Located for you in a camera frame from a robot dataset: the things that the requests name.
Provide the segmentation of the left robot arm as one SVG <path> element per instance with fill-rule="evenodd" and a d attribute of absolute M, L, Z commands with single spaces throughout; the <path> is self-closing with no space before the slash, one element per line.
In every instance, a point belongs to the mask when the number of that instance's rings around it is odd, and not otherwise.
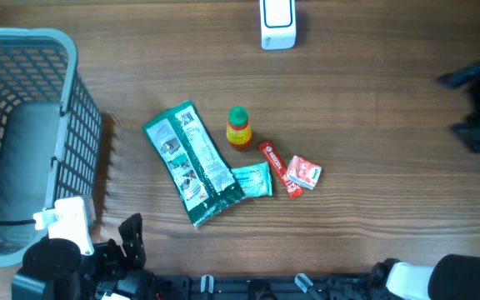
<path fill-rule="evenodd" d="M 12 280 L 13 300 L 151 299 L 154 275 L 145 271 L 143 219 L 136 213 L 118 227 L 120 245 L 112 239 L 82 255 L 63 238 L 43 238 L 22 258 Z"/>

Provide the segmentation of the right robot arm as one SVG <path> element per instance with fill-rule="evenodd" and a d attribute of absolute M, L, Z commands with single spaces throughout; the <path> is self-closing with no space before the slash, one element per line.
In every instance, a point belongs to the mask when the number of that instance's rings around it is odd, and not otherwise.
<path fill-rule="evenodd" d="M 472 112 L 451 131 L 470 152 L 480 153 L 480 62 L 437 81 L 451 89 L 467 86 Z M 372 269 L 364 292 L 371 299 L 480 299 L 480 257 L 448 254 L 433 267 L 387 259 Z"/>

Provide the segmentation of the red Nescafe stick sachet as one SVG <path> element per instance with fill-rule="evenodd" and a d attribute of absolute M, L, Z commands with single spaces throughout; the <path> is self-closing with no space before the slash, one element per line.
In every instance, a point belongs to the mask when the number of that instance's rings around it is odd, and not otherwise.
<path fill-rule="evenodd" d="M 271 164 L 273 170 L 276 172 L 283 186 L 286 188 L 289 197 L 298 198 L 301 196 L 303 194 L 303 188 L 289 178 L 287 174 L 288 167 L 278 155 L 273 143 L 270 141 L 261 142 L 258 145 L 258 149 L 264 154 Z"/>

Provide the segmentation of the green 3M gloves package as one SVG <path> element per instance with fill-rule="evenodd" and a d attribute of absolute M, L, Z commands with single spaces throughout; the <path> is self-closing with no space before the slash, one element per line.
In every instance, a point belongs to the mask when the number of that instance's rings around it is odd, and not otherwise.
<path fill-rule="evenodd" d="M 142 130 L 168 170 L 195 228 L 245 198 L 192 101 L 158 114 Z"/>

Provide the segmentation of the teal wet wipes pack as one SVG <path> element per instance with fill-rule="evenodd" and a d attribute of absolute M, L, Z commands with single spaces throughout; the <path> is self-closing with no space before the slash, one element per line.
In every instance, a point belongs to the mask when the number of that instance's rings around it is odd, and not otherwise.
<path fill-rule="evenodd" d="M 273 195 L 273 185 L 268 162 L 232 168 L 245 198 L 259 198 Z"/>

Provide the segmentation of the red tissue packet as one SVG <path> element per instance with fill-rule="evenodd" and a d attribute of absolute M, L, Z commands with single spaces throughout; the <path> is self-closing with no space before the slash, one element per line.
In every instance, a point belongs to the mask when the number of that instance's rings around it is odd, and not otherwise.
<path fill-rule="evenodd" d="M 313 190 L 318 183 L 322 170 L 317 164 L 294 155 L 288 164 L 287 175 L 299 186 Z"/>

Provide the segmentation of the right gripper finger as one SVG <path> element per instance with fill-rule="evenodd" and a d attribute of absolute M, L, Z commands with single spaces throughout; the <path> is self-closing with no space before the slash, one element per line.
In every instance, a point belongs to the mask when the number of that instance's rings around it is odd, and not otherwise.
<path fill-rule="evenodd" d="M 467 122 L 451 126 L 454 136 L 472 153 L 480 153 L 480 124 Z"/>
<path fill-rule="evenodd" d="M 460 88 L 462 85 L 480 79 L 480 61 L 456 72 L 445 73 L 437 78 L 437 81 L 447 88 Z"/>

